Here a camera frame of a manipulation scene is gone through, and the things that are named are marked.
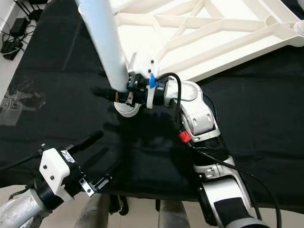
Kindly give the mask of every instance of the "red clip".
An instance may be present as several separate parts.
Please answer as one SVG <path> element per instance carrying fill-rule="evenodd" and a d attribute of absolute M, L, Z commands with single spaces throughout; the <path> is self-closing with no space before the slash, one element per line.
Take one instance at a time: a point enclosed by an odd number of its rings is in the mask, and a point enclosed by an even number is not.
<path fill-rule="evenodd" d="M 180 140 L 183 143 L 187 143 L 191 140 L 191 136 L 188 134 L 188 132 L 184 131 L 182 133 L 179 134 Z"/>

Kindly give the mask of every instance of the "white plastic frame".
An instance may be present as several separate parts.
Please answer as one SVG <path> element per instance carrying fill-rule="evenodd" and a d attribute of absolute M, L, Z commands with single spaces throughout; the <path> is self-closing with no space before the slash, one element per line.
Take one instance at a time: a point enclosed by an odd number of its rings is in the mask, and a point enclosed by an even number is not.
<path fill-rule="evenodd" d="M 145 49 L 159 74 L 194 82 L 286 45 L 304 46 L 295 30 L 301 20 L 280 0 L 141 0 L 115 21 L 127 61 Z"/>

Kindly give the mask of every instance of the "power adapter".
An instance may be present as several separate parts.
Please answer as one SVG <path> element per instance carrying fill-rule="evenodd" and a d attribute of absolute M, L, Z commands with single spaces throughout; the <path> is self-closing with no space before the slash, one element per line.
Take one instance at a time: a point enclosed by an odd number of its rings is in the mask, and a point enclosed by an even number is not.
<path fill-rule="evenodd" d="M 21 37 L 25 34 L 29 21 L 26 18 L 17 18 L 13 27 L 10 30 L 10 34 L 13 37 Z"/>
<path fill-rule="evenodd" d="M 14 60 L 22 46 L 23 43 L 20 40 L 5 41 L 0 52 L 5 59 Z"/>

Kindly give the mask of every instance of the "electrical cable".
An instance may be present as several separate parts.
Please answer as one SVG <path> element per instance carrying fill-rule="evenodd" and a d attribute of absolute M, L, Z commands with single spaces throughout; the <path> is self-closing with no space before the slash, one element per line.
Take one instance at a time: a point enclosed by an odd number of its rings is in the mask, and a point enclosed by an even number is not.
<path fill-rule="evenodd" d="M 9 197 L 9 200 L 13 199 L 13 198 L 14 198 L 15 196 L 17 196 L 17 195 L 20 195 L 20 194 L 26 192 L 27 190 L 29 190 L 29 187 L 28 187 L 28 186 L 25 186 L 25 189 L 23 189 L 23 190 L 21 190 L 21 191 L 17 191 L 17 192 L 15 192 L 15 193 L 11 194 L 10 197 Z"/>
<path fill-rule="evenodd" d="M 217 109 L 216 109 L 216 107 L 213 103 L 213 100 L 204 92 L 203 92 L 203 96 L 206 97 L 209 100 L 209 102 L 211 103 L 212 108 L 213 108 L 213 112 L 214 112 L 214 117 L 215 117 L 215 120 L 217 122 L 218 121 L 218 112 L 217 112 Z"/>
<path fill-rule="evenodd" d="M 4 31 L 1 31 L 1 30 L 0 30 L 0 32 L 2 32 L 2 33 L 3 33 L 3 34 L 2 34 L 2 43 L 4 43 L 4 36 L 5 36 L 5 35 L 9 36 L 9 37 L 6 39 L 6 41 L 8 41 L 8 40 L 9 40 L 9 38 L 10 38 L 10 34 L 9 34 L 9 33 L 4 32 Z"/>
<path fill-rule="evenodd" d="M 14 167 L 16 167 L 16 166 L 18 166 L 18 165 L 21 165 L 21 164 L 23 164 L 23 163 L 26 163 L 26 162 L 28 162 L 28 161 L 30 161 L 30 160 L 32 160 L 32 159 L 34 159 L 34 158 L 38 158 L 38 157 L 40 157 L 40 154 L 33 154 L 33 155 L 30 155 L 30 156 L 25 157 L 24 159 L 21 159 L 21 160 L 15 162 L 15 163 L 12 163 L 12 164 L 9 164 L 9 165 L 6 165 L 6 166 L 1 167 L 1 168 L 0 168 L 0 171 L 9 170 L 9 169 L 11 169 L 11 168 L 14 168 Z"/>
<path fill-rule="evenodd" d="M 177 104 L 176 104 L 176 109 L 175 109 L 175 115 L 174 115 L 174 118 L 175 118 L 175 128 L 176 130 L 180 131 L 181 130 L 181 80 L 179 78 L 179 76 L 175 73 L 166 73 L 166 74 L 163 74 L 159 77 L 157 77 L 155 79 L 155 81 L 160 81 L 164 78 L 167 78 L 167 77 L 174 77 L 177 81 L 177 86 L 178 86 L 178 93 L 177 93 Z"/>
<path fill-rule="evenodd" d="M 256 217 L 259 219 L 259 220 L 262 220 L 262 215 L 261 215 L 261 212 L 260 212 L 260 209 L 258 208 L 258 205 L 257 205 L 257 201 L 256 201 L 256 198 L 255 196 L 253 195 L 251 189 L 249 188 L 243 174 L 240 172 L 239 173 L 240 177 L 242 178 L 243 180 L 243 183 L 245 185 L 245 188 L 247 189 L 247 192 L 248 192 L 248 195 L 249 195 L 249 198 L 251 200 L 251 204 L 253 206 L 253 208 L 255 209 L 256 211 Z"/>
<path fill-rule="evenodd" d="M 23 42 L 23 43 L 25 43 L 25 44 L 27 44 L 27 45 L 29 45 L 29 43 L 25 42 L 25 41 L 24 41 L 24 40 L 22 40 L 22 39 L 21 39 L 20 41 L 21 41 L 21 42 Z"/>
<path fill-rule="evenodd" d="M 9 53 L 1 53 L 2 55 L 9 55 L 9 54 L 11 54 L 11 53 L 14 53 L 14 52 L 16 52 L 16 51 L 19 51 L 20 50 L 20 48 L 17 48 L 16 50 L 13 50 L 13 51 L 11 51 L 11 52 L 9 52 Z"/>
<path fill-rule="evenodd" d="M 191 147 L 191 148 L 194 148 L 195 150 L 197 150 L 195 147 L 193 147 L 190 143 L 188 143 L 188 145 Z M 231 165 L 231 164 L 228 164 L 224 161 L 221 161 L 219 159 L 216 159 L 206 153 L 204 153 L 203 151 L 200 151 L 200 149 L 198 149 L 197 151 L 204 155 L 205 157 L 217 162 L 218 164 L 220 165 L 223 165 L 223 166 L 226 166 L 230 169 L 233 169 L 233 170 L 236 170 L 238 172 L 241 172 L 243 174 L 246 174 L 248 175 L 249 177 L 255 179 L 257 182 L 259 182 L 263 187 L 264 189 L 267 191 L 267 193 L 270 195 L 270 197 L 272 198 L 273 202 L 274 202 L 274 205 L 275 205 L 275 212 L 276 212 L 276 227 L 277 228 L 282 228 L 282 216 L 281 216 L 281 211 L 280 211 L 280 206 L 279 206 L 279 203 L 278 203 L 278 200 L 276 198 L 276 196 L 273 194 L 273 192 L 268 188 L 268 186 L 266 184 L 264 184 L 259 178 L 257 178 L 256 176 L 254 176 L 253 174 L 241 169 L 241 168 L 238 168 L 234 165 Z"/>

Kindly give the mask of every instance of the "blue clip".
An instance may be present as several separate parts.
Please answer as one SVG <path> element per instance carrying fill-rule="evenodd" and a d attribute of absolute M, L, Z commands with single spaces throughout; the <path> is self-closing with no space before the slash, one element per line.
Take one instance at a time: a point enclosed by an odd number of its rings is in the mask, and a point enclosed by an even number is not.
<path fill-rule="evenodd" d="M 149 78 L 149 86 L 150 86 L 150 88 L 152 89 L 152 88 L 154 88 L 154 87 L 156 87 L 158 85 L 159 85 L 159 83 L 155 81 L 154 75 L 151 74 L 151 77 Z"/>

